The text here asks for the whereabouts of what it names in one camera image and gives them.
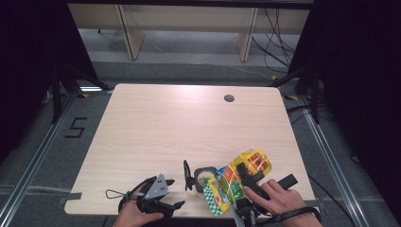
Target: desk leg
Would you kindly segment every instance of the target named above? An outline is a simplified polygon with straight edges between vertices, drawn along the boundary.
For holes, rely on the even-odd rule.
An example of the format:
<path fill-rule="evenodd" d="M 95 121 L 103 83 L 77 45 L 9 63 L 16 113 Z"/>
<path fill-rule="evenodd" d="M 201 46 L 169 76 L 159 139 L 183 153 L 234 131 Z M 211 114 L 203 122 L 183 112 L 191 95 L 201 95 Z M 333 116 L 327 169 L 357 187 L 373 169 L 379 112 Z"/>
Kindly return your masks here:
<path fill-rule="evenodd" d="M 257 8 L 252 8 L 250 13 L 250 18 L 248 20 L 247 29 L 245 33 L 237 33 L 236 41 L 238 43 L 239 57 L 241 61 L 247 61 L 248 54 L 251 47 L 253 27 L 256 23 Z"/>
<path fill-rule="evenodd" d="M 146 32 L 144 30 L 138 30 L 135 26 L 135 21 L 130 17 L 129 10 L 124 5 L 115 5 L 117 13 L 119 14 L 119 20 L 121 28 L 124 32 L 124 40 L 126 42 L 127 49 L 129 50 L 130 60 L 138 58 L 139 50 L 141 49 L 142 42 L 145 39 Z"/>

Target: gray carpet floor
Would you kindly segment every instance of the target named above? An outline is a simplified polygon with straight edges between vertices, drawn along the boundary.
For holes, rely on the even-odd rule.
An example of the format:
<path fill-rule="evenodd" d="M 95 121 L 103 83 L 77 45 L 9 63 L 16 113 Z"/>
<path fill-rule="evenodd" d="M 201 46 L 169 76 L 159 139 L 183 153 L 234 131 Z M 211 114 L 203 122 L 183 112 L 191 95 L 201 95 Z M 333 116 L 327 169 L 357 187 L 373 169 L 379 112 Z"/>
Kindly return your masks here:
<path fill-rule="evenodd" d="M 266 67 L 244 66 L 238 67 L 240 69 L 238 70 L 214 65 L 94 62 L 94 67 L 99 78 L 109 85 L 126 82 L 267 86 L 271 84 L 271 76 L 275 75 L 280 78 L 285 75 L 285 73 L 272 72 Z M 294 95 L 293 88 L 296 82 L 295 79 L 281 86 L 282 95 Z M 91 85 L 86 81 L 79 83 Z M 78 176 L 109 99 L 110 95 L 89 95 L 87 98 L 76 98 L 10 226 L 113 226 L 115 217 L 69 216 L 63 211 L 63 199 Z M 287 108 L 300 105 L 300 102 L 296 100 L 285 100 L 284 102 Z M 8 159 L 0 166 L 1 203 L 7 199 L 12 186 L 19 181 L 33 153 L 44 138 L 50 126 L 51 115 L 52 104 L 50 102 L 44 104 L 38 112 L 36 120 L 32 122 L 30 129 L 26 132 L 24 143 L 13 150 Z M 350 159 L 353 154 L 352 149 L 342 137 L 335 118 L 325 107 L 319 108 L 319 115 L 324 135 L 371 225 L 398 226 L 365 170 L 360 164 Z M 77 134 L 76 131 L 69 130 L 76 117 L 87 118 L 87 120 L 76 123 L 76 126 L 84 127 L 85 130 L 80 138 L 66 138 L 68 135 Z M 293 113 L 289 119 L 290 122 L 293 122 L 292 128 L 307 172 L 344 206 L 322 152 L 307 125 L 303 111 Z M 315 196 L 321 196 L 326 207 L 326 209 L 321 207 L 324 226 L 352 226 L 340 208 L 320 187 L 313 182 L 312 187 Z M 232 221 L 224 223 L 215 220 L 173 219 L 172 221 L 171 226 L 189 224 L 192 226 L 234 226 Z"/>

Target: table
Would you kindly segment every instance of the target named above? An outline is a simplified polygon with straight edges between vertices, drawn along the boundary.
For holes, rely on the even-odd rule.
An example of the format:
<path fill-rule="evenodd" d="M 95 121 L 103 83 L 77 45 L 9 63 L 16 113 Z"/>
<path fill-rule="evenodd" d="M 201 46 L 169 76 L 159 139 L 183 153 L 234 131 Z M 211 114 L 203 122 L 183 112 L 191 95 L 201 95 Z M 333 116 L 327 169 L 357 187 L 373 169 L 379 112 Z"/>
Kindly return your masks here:
<path fill-rule="evenodd" d="M 233 96 L 228 102 L 225 96 Z M 262 182 L 293 173 L 298 190 L 314 201 L 310 182 L 276 88 L 119 84 L 115 87 L 68 201 L 71 215 L 117 215 L 119 199 L 107 189 L 132 190 L 144 179 L 165 174 L 176 182 L 164 198 L 185 200 L 176 218 L 212 218 L 196 190 L 184 191 L 183 160 L 196 168 L 226 166 L 250 147 L 264 150 L 272 164 Z M 230 218 L 231 212 L 221 217 Z"/>

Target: floor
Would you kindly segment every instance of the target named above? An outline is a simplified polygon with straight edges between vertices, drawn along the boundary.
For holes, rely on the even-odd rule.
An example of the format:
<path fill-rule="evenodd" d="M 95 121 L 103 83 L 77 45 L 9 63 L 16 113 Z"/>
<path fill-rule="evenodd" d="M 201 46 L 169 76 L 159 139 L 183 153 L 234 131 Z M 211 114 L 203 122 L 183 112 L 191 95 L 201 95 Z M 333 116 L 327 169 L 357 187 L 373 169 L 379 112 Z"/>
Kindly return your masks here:
<path fill-rule="evenodd" d="M 255 43 L 251 46 L 248 60 L 241 62 L 235 34 L 231 33 L 149 31 L 138 59 L 131 61 L 128 59 L 127 49 L 120 31 L 101 30 L 99 34 L 97 30 L 81 29 L 79 32 L 99 77 L 105 78 L 110 83 L 124 80 L 108 78 L 106 75 L 113 71 L 112 69 L 125 67 L 126 71 L 130 71 L 133 65 L 142 69 L 148 67 L 149 74 L 161 75 L 163 72 L 157 71 L 155 68 L 165 69 L 168 67 L 169 70 L 176 68 L 194 75 L 207 72 L 210 68 L 213 70 L 230 69 L 233 70 L 233 77 L 236 73 L 241 73 L 241 75 L 245 75 L 241 76 L 245 79 L 266 81 L 271 80 L 272 74 L 282 77 L 287 70 L 274 58 L 265 57 Z M 265 34 L 256 34 L 254 38 L 261 46 L 266 46 L 269 41 Z M 286 44 L 295 48 L 299 36 L 286 35 L 282 38 Z M 281 48 L 273 46 L 269 48 L 269 52 L 286 62 Z M 267 69 L 266 65 L 284 73 L 269 69 L 270 73 L 267 74 L 264 71 Z M 296 81 L 291 81 L 282 86 L 282 94 L 284 96 L 293 95 L 292 89 L 295 83 Z M 74 98 L 71 110 L 68 111 L 64 122 L 56 130 L 55 138 L 50 141 L 52 149 L 45 154 L 37 168 L 32 171 L 33 180 L 30 182 L 25 196 L 17 204 L 18 209 L 12 214 L 13 219 L 4 226 L 113 225 L 115 217 L 71 217 L 63 213 L 65 198 L 85 157 L 85 152 L 78 151 L 87 150 L 90 146 L 98 121 L 109 98 L 110 94 L 106 93 L 87 98 Z M 300 101 L 285 100 L 285 104 L 287 108 L 291 108 L 300 105 Z M 85 124 L 85 133 L 82 138 L 75 140 L 74 143 L 65 143 L 65 136 L 71 133 L 69 131 L 70 122 L 76 116 L 88 115 L 87 110 L 91 110 L 91 113 L 88 120 L 82 123 Z M 52 106 L 49 102 L 44 104 L 38 112 L 37 119 L 30 127 L 31 130 L 26 132 L 25 142 L 14 150 L 0 166 L 0 203 L 5 204 L 8 201 L 13 187 L 19 183 L 30 160 L 35 157 L 35 152 L 42 145 L 43 138 L 46 137 L 48 130 L 51 130 L 51 115 Z M 320 130 L 323 131 L 324 138 L 329 141 L 334 157 L 340 164 L 340 170 L 348 180 L 346 186 L 349 186 L 356 195 L 357 201 L 362 207 L 363 218 L 366 218 L 367 223 L 362 221 L 357 223 L 357 226 L 398 226 L 369 176 L 357 163 L 357 160 L 350 159 L 352 150 L 341 137 L 340 129 L 332 118 L 333 116 L 324 107 L 321 107 L 320 117 L 322 118 Z M 316 177 L 318 183 L 324 184 L 324 188 L 331 192 L 334 199 L 346 207 L 347 199 L 339 190 L 339 185 L 344 183 L 337 182 L 331 168 L 328 167 L 322 147 L 316 143 L 316 135 L 309 127 L 307 112 L 302 110 L 294 112 L 290 121 L 304 158 L 306 170 Z M 339 207 L 318 185 L 312 182 L 312 187 L 321 202 L 320 208 L 325 226 L 352 226 Z"/>

